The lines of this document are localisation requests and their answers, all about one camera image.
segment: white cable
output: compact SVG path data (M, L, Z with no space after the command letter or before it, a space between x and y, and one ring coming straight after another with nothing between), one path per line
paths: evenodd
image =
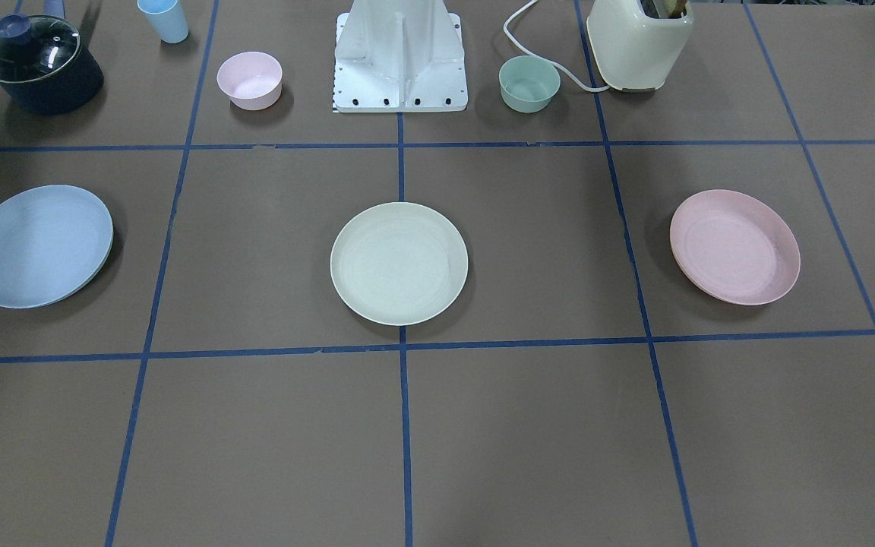
M531 56L534 56L534 58L540 58L542 60L545 60L545 62L549 62L552 64L552 66L555 66L559 70L562 70L563 72L565 72L566 76L571 77L573 79L573 82L576 82L576 85L580 86L581 89L583 89L584 91L589 91L590 93L600 93L600 91L605 91L605 90L610 89L610 86L603 86L603 87L587 86L587 84L580 82L580 79L578 77L576 77L576 75L574 75L572 72L569 72L568 68L566 68L563 65L559 65L559 63L555 62L554 60L547 59L547 58L544 58L544 56L536 55L534 52L530 52L528 49L525 48L524 45L521 45L520 43L518 43L518 40L516 40L513 35L511 35L511 32L508 31L508 25L511 24L511 21L514 21L515 17L518 17L518 15L521 15L525 10L528 10L529 8L531 8L532 4L535 4L537 2L539 2L539 0L531 0L528 4L525 4L524 6L522 6L518 11L515 11L515 13L511 15L511 17L507 18L504 21L504 24L501 25L501 31L503 31L504 35L506 35L508 37L508 40L511 40L511 42L518 49L521 49L521 51L525 53L525 55L531 55Z

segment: pot handle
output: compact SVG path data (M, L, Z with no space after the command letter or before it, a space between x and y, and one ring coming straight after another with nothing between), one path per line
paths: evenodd
M66 7L63 5L63 0L45 0L43 11L47 15L59 17L62 20L66 18Z

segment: grid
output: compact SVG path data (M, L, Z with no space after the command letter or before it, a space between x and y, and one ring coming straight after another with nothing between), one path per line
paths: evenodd
M840 222L836 218L832 202L829 195L826 193L826 188L823 187L820 171L813 161L812 153L810 152L811 145L875 145L875 139L806 139L800 128L798 120L791 103L789 102L787 93L779 77L779 73L775 71L775 65L770 58L768 49L763 34L758 29L756 20L753 17L753 9L750 5L744 4L744 16L749 21L751 29L753 29L754 38L757 39L758 48L764 56L768 69L771 72L771 77L774 80L775 87L779 92L782 104L785 105L785 111L788 113L791 120L792 128L795 131L796 139L769 139L769 140L614 140L610 139L607 132L607 122L605 122L602 98L594 96L597 119L600 125L601 138L598 140L589 141L543 141L535 143L527 142L406 142L404 139L404 117L403 114L396 114L396 142L377 142L377 143L215 143L215 144L197 144L194 141L195 127L197 127L198 107L201 102L201 94L204 89L205 77L208 72L209 55L212 48L212 41L215 34L216 15L219 11L219 6L223 0L214 0L211 7L211 18L208 25L206 42L204 45L204 54L201 58L201 71L197 78L197 89L194 93L194 102L191 104L190 121L188 122L187 136L185 142L177 145L102 145L102 146L14 146L0 147L0 152L87 152L87 151L149 151L149 150L171 150L182 152L180 169L177 174L177 183L174 190L173 202L170 211L170 218L167 221L166 236L164 236L163 253L160 258L160 269L157 271L155 293L153 294L152 305L150 305L150 323L147 328L143 349L139 353L90 353L90 354L55 354L54 356L0 356L0 364L6 363L46 363L46 362L72 362L72 361L114 361L114 360L139 360L140 368L137 375L135 391L133 394L133 402L131 408L131 418L129 418L128 432L126 432L124 450L122 451L121 465L117 477L117 488L115 488L114 499L112 499L112 509L107 530L106 543L107 546L112 546L115 543L115 532L117 532L119 505L121 505L122 493L128 473L129 461L131 461L131 447L133 435L138 420L138 415L141 409L142 395L144 391L145 377L147 373L148 363L150 360L161 359L180 359L180 358L203 358L203 357L234 357L234 356L292 356L292 354L309 354L309 353L365 353L365 351L385 351L386 353L398 353L400 357L400 394L402 394L402 425L403 425L403 487L404 487L404 525L406 525L406 546L413 545L413 522L412 522L412 470L411 470L411 442L410 442L410 419L409 414L409 398L412 394L409 393L409 377L407 377L407 354L413 351L420 350L447 350L447 349L506 349L507 347L535 347L535 346L605 346L605 345L636 345L646 346L649 351L649 362L652 366L652 373L656 380L656 391L660 400L660 411L662 413L664 429L667 436L668 444L671 451L671 460L674 464L674 474L676 474L677 488L680 492L681 503L683 503L684 520L687 524L688 538L690 544L696 546L698 544L698 535L695 529L695 519L692 515L690 502L688 502L687 487L684 482L684 471L681 466L681 454L678 453L677 442L674 439L674 427L671 424L671 412L668 405L667 396L664 390L664 381L661 377L659 358L657 357L657 346L661 343L690 343L690 342L727 342L727 340L780 340L780 339L804 339L804 338L851 338L851 337L871 337L875 338L875 308L869 296L869 293L862 280L860 269L858 269L857 261L851 253L848 246L846 236L843 229L840 227ZM596 86L596 77L593 73L593 65L591 62L591 53L589 51L586 31L584 30L583 6L580 0L573 0L574 10L576 10L576 20L579 22L580 42L583 46L583 53L586 56L586 69L589 71L590 84ZM17 0L15 11L21 10L22 0ZM871 318L873 328L871 329L843 329L843 330L817 330L817 331L785 331L785 332L756 332L756 333L739 333L739 334L707 334L707 335L668 335L656 336L650 328L649 313L647 312L645 297L643 297L643 284L641 274L638 270L637 260L634 253L634 245L632 243L630 228L627 222L627 212L624 208L623 198L621 196L621 187L619 187L618 171L614 161L614 149L618 147L632 146L774 146L774 145L795 145L802 149L808 163L813 183L819 189L820 197L822 197L826 212L832 223L836 238L839 245L846 256L848 266L851 269L851 275L854 277L855 283L860 290L862 301ZM267 349L217 349L217 350L153 350L153 335L155 335L157 315L159 315L159 306L161 300L161 292L163 291L164 278L166 278L167 266L170 261L171 253L171 236L172 226L175 216L178 211L178 201L184 191L185 171L188 168L188 158L191 152L195 150L247 150L257 146L272 146L280 149L393 149L396 150L396 158L398 158L398 196L400 201L406 200L406 180L404 180L404 152L408 149L416 148L530 148L530 147L589 147L595 148L598 152L602 152L607 162L608 170L610 170L612 191L614 191L615 200L617 200L617 209L621 218L623 230L623 245L625 245L627 255L629 257L633 280L636 290L636 301L643 322L643 336L635 337L619 337L619 338L581 338L581 339L550 339L550 340L480 340L479 342L431 342L431 343L409 343L407 342L406 327L400 327L398 343L380 343L380 345L358 345L358 346L286 346L286 347L267 347Z

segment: plate rim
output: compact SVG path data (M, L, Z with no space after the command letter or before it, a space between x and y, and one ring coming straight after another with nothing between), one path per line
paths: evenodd
M104 223L103 228L104 228L104 232L109 233L109 236L108 236L108 238L106 238L105 243L101 243L101 245L106 246L106 250L103 252L103 257L97 262L97 264L95 264L93 269L91 269L93 271L91 271L90 274L88 274L88 276L86 276L84 278L82 283L80 283L75 288L73 288L73 290L66 291L64 294L62 294L58 298L51 297L51 300L44 301L44 302L34 302L34 304L31 304L31 305L13 305L13 304L8 304L7 302L0 302L0 308L9 308L9 309L42 308L42 307L44 307L44 305L55 304L56 302L59 302L59 301L66 299L66 298L69 298L73 294L77 293L77 291L80 291L80 289L87 286L87 284L90 283L90 281L93 280L93 278L96 277L96 275L100 273L100 270L103 269L103 265L106 264L107 259L110 257L112 243L114 243L114 223L112 222L112 215L110 214L110 209L107 207L107 204L104 204L103 200L100 200L100 198L98 198L96 196L96 194L94 194L92 191L88 191L87 189L81 188L79 186L73 186L70 184L46 184L43 186L36 186L33 188L29 188L27 190L20 191L20 193L15 194L14 196L7 198L7 200L4 200L3 202L1 202L0 203L0 214L2 214L1 211L3 211L5 209L5 207L7 207L7 204L10 204L10 206L11 206L11 204L14 204L14 202L28 200L29 194L34 194L34 193L39 194L39 193L44 193L44 191L46 193L53 193L54 191L60 191L59 196L62 196L63 194L70 194L70 193L79 194L81 197L86 198L88 201L94 201L95 204L99 204L101 211L106 213L102 217L106 220L106 223Z
M732 194L736 196L738 200L753 202L754 204L761 205L767 214L770 214L772 219L779 225L780 229L783 229L785 233L788 234L789 240L792 243L792 254L795 256L796 262L798 262L799 266L796 267L793 271L793 277L791 283L785 287L784 291L775 295L772 298L768 299L760 299L760 300L744 300L744 299L733 299L728 298L725 295L719 294L718 291L715 291L711 287L705 286L704 283L701 283L697 274L689 271L687 267L684 266L684 260L681 260L681 257L678 257L678 246L680 246L681 235L678 233L678 225L677 218L678 214L683 211L684 208L692 207L692 204L696 201L705 200L705 198L709 196L714 196L714 194ZM768 204L765 204L764 201L758 200L758 198L754 196L750 196L749 194L745 194L743 191L737 190L728 190L725 188L714 188L709 190L698 191L696 194L692 194L685 198L684 201L678 205L677 209L674 209L674 214L671 215L671 225L670 225L670 245L671 245L671 254L674 256L674 262L677 263L678 267L681 268L681 273L684 274L687 279L695 285L695 287L701 289L705 294L708 294L714 298L717 298L720 301L728 302L728 304L736 304L736 305L766 305L771 304L771 302L780 300L780 298L785 297L789 291L792 291L792 288L795 288L795 284L798 283L798 278L802 271L802 255L798 245L798 239L795 238L795 233L792 232L791 227L789 227L788 223L785 222L785 219L782 218L782 215L775 212L775 209L769 207Z
M458 284L458 287L454 291L454 294L452 295L452 297L448 300L447 304L445 304L444 307L441 307L441 309L438 309L438 311L435 311L434 314L426 316L426 318L415 319L411 322L392 322L392 321L383 321L383 320L380 320L379 318L372 318L371 316L369 316L369 314L365 314L363 311L360 311L360 309L358 309L358 307L354 307L354 305L352 305L351 302L348 302L347 298L343 295L343 291L340 290L340 281L338 281L336 279L336 274L334 273L334 269L333 269L333 265L336 263L336 260L337 260L336 257L338 256L338 253L341 252L340 250L338 250L338 249L340 249L340 245L341 245L340 239L343 237L343 235L345 235L345 233L347 233L347 231L349 231L351 229L352 226L354 226L355 222L359 221L359 219L362 215L369 214L369 212L373 211L374 209L378 209L378 208L393 208L393 209L411 208L411 209L417 209L417 211L427 211L425 214L435 215L435 216L437 216L438 219L441 219L442 221L447 222L447 225L449 227L451 227L451 229L454 231L454 235L457 236L456 239L458 240L458 242L461 242L462 250L464 250L463 256L464 256L464 263L465 263L465 269L464 269L465 271L464 271L464 276L462 276L462 278L461 278L461 283ZM376 204L376 205L372 205L372 207L365 208L364 210L362 210L359 213L357 213L356 215L354 215L353 218L350 219L350 221L347 221L346 224L343 225L343 228L340 229L340 232L338 232L336 234L336 239L333 240L333 248L330 249L330 279L333 281L333 289L335 289L336 294L338 296L340 296L340 300L343 300L343 304L345 304L347 308L350 308L351 311L355 312L356 315L360 315L361 318L367 319L369 321L373 321L374 323L378 323L381 325L387 325L387 326L391 326L391 327L405 327L405 326L410 326L410 325L417 325L418 323L423 323L424 321L427 321L428 319L433 319L433 318L436 318L438 315L441 315L442 312L444 312L448 308L450 308L451 305L454 304L454 302L456 300L458 300L458 297L461 296L461 292L464 290L465 283L468 280L469 269L471 269L471 258L469 258L468 245L465 243L465 238L464 238L464 236L461 235L461 231L458 229L458 227L455 226L454 223L451 222L447 217L442 215L441 212L438 212L434 208L427 207L427 205L417 204L417 202L414 202L414 201L386 201L386 202L383 202L382 204Z

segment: plate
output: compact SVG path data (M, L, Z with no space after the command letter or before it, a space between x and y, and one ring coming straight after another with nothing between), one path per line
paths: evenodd
M674 212L671 250L689 280L725 302L762 305L798 280L799 246L763 202L732 190L701 191Z
M363 318L413 325L458 298L468 276L468 249L434 209L405 201L379 204L341 229L330 275L336 293Z
M75 186L22 191L0 204L0 306L39 308L96 276L114 240L106 205Z

